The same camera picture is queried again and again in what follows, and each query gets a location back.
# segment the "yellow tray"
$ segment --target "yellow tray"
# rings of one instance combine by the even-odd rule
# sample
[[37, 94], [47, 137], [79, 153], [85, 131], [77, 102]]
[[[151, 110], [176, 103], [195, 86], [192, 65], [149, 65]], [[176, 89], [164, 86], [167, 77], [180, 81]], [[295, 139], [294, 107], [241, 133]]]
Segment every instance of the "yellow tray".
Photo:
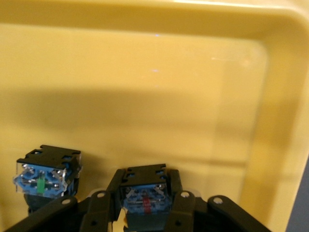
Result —
[[164, 162], [283, 232], [309, 148], [308, 37], [298, 0], [0, 1], [0, 229], [27, 215], [15, 161], [47, 144], [82, 150], [81, 199]]

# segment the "green indicator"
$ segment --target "green indicator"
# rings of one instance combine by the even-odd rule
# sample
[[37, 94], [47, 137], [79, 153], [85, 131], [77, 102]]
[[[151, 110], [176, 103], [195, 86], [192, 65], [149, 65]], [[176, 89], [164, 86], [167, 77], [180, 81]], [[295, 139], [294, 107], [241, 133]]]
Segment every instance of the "green indicator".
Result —
[[45, 192], [45, 176], [41, 174], [39, 179], [37, 180], [37, 193], [44, 194]]

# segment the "metal terminal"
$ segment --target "metal terminal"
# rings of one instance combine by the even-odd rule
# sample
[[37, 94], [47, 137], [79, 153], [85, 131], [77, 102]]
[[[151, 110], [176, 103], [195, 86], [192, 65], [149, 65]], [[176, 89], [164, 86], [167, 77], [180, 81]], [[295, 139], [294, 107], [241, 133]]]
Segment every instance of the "metal terminal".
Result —
[[65, 199], [65, 200], [63, 200], [61, 203], [62, 203], [62, 204], [69, 204], [70, 202], [71, 202], [70, 199]]
[[163, 189], [165, 189], [165, 185], [158, 185], [158, 188], [159, 188], [160, 190], [163, 190]]
[[97, 197], [98, 198], [101, 198], [101, 197], [104, 197], [105, 196], [105, 193], [104, 192], [99, 192], [98, 194], [97, 194]]
[[182, 192], [180, 195], [184, 198], [190, 197], [190, 194], [188, 192]]
[[223, 204], [223, 200], [220, 197], [215, 197], [213, 199], [213, 202], [215, 202], [216, 204]]

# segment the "dark gray wall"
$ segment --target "dark gray wall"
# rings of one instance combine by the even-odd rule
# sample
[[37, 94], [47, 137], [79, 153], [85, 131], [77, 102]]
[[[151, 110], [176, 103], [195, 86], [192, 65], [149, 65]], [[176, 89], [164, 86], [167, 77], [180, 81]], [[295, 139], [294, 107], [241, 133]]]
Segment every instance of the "dark gray wall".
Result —
[[286, 232], [309, 232], [309, 160], [306, 164]]

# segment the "transparent plastic cover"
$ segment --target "transparent plastic cover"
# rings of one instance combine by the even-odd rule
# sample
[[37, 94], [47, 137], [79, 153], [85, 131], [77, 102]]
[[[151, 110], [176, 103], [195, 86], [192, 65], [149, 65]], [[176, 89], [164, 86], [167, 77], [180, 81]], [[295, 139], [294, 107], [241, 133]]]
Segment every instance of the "transparent plastic cover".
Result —
[[67, 170], [17, 163], [14, 184], [16, 191], [49, 198], [63, 196], [67, 190]]
[[126, 214], [156, 214], [170, 211], [166, 184], [122, 188]]

